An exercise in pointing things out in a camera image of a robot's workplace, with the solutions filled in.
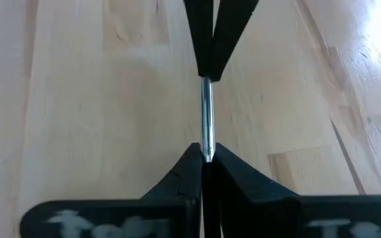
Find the metal pin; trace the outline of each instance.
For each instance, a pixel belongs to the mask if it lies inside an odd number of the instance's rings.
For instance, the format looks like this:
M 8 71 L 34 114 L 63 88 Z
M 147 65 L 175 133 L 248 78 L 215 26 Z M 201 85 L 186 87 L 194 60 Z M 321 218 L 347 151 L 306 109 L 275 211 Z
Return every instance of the metal pin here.
M 202 154 L 206 162 L 212 162 L 216 152 L 214 134 L 214 103 L 212 82 L 209 77 L 202 78 Z

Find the wooden floor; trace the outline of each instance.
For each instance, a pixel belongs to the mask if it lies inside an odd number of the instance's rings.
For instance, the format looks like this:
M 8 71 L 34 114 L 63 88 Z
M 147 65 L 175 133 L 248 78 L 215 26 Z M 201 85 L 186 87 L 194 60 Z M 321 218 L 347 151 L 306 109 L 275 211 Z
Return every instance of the wooden floor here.
M 214 94 L 217 141 L 267 176 L 381 194 L 381 1 L 260 0 Z M 0 237 L 39 202 L 139 198 L 194 141 L 182 1 L 0 0 Z

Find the silver metal rod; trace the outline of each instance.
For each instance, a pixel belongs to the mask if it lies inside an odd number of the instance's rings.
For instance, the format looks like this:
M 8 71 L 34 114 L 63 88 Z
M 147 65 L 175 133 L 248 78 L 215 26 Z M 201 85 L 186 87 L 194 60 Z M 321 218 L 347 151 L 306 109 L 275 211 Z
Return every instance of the silver metal rod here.
M 212 82 L 208 77 L 202 78 L 202 154 L 206 162 L 212 162 L 216 152 L 214 134 L 214 101 Z

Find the light wood surface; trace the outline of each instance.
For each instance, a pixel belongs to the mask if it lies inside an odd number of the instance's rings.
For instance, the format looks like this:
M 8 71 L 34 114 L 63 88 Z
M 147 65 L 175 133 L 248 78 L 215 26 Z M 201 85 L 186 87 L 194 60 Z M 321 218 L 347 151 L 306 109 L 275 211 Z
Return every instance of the light wood surface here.
M 196 72 L 182 1 L 0 0 L 0 237 L 148 191 L 200 141 Z M 381 1 L 261 0 L 214 95 L 217 141 L 267 176 L 381 194 Z

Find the wood grain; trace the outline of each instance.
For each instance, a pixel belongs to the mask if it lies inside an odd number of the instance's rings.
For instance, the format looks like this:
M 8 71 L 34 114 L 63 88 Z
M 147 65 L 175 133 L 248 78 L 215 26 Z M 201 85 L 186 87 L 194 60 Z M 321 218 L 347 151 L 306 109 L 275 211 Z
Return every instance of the wood grain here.
M 217 141 L 301 194 L 381 194 L 378 26 L 381 1 L 261 1 Z M 148 191 L 200 140 L 196 72 L 182 1 L 0 1 L 0 237 L 39 202 Z

